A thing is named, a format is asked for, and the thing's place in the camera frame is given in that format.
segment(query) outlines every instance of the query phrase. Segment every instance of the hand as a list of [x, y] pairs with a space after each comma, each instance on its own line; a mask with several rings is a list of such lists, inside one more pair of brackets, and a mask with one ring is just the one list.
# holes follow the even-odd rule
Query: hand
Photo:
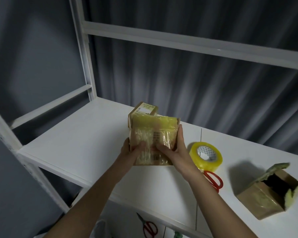
[[137, 157], [146, 149], [146, 142], [141, 141], [139, 145], [132, 151], [129, 151], [129, 138], [125, 139], [123, 147], [121, 147], [120, 154], [115, 162], [108, 169], [112, 172], [112, 175], [116, 178], [118, 183], [127, 172], [131, 169], [135, 163]]
[[157, 149], [163, 152], [173, 163], [177, 171], [186, 181], [189, 181], [195, 174], [201, 174], [200, 170], [193, 163], [191, 156], [184, 144], [183, 129], [180, 124], [176, 151], [170, 150], [163, 144], [157, 144]]

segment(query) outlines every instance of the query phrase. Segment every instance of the left hand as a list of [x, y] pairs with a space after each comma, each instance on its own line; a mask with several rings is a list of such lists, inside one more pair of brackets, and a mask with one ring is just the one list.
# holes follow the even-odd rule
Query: left hand
[[118, 183], [127, 172], [131, 169], [135, 163], [137, 157], [146, 149], [146, 142], [141, 141], [139, 145], [132, 151], [129, 151], [129, 138], [124, 141], [123, 147], [121, 147], [120, 154], [115, 162], [109, 168], [116, 177]]

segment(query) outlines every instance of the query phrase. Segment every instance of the clear tape roll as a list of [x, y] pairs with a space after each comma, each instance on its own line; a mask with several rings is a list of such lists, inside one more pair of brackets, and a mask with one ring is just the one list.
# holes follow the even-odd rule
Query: clear tape roll
[[[208, 160], [200, 157], [199, 153], [208, 156]], [[201, 170], [214, 172], [223, 162], [221, 153], [212, 144], [195, 142], [190, 150], [190, 156], [194, 164]]]

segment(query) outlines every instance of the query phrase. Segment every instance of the scissors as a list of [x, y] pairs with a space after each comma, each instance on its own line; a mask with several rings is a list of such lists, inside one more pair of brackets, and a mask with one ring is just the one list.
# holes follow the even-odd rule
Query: scissors
[[154, 238], [158, 234], [157, 226], [151, 221], [145, 221], [138, 213], [137, 215], [139, 220], [141, 220], [143, 224], [143, 231], [144, 231], [145, 238]]
[[[211, 185], [215, 188], [216, 192], [218, 193], [220, 191], [220, 189], [223, 187], [223, 180], [218, 175], [216, 175], [213, 172], [208, 171], [208, 170], [204, 170], [203, 174], [208, 179], [208, 181], [211, 183]], [[209, 174], [215, 176], [215, 178], [218, 179], [220, 184], [218, 185], [217, 182], [214, 179], [212, 179], [212, 177]]]

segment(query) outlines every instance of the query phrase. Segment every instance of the metal shelf frame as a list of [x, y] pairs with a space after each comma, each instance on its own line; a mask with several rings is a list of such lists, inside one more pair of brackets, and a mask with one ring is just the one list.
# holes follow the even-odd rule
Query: metal shelf frame
[[39, 182], [41, 187], [65, 213], [69, 210], [68, 205], [63, 201], [48, 179], [44, 176], [40, 168], [38, 168], [35, 164], [26, 162], [17, 154], [17, 151], [22, 148], [22, 144], [12, 130], [44, 114], [45, 112], [56, 108], [58, 105], [72, 99], [84, 91], [88, 92], [90, 101], [97, 97], [88, 35], [110, 37], [161, 47], [170, 47], [220, 57], [298, 69], [298, 52], [295, 51], [90, 22], [84, 19], [82, 0], [69, 0], [69, 2], [86, 85], [17, 118], [9, 125], [0, 116], [1, 141], [8, 147], [16, 159], [20, 161], [26, 170]]

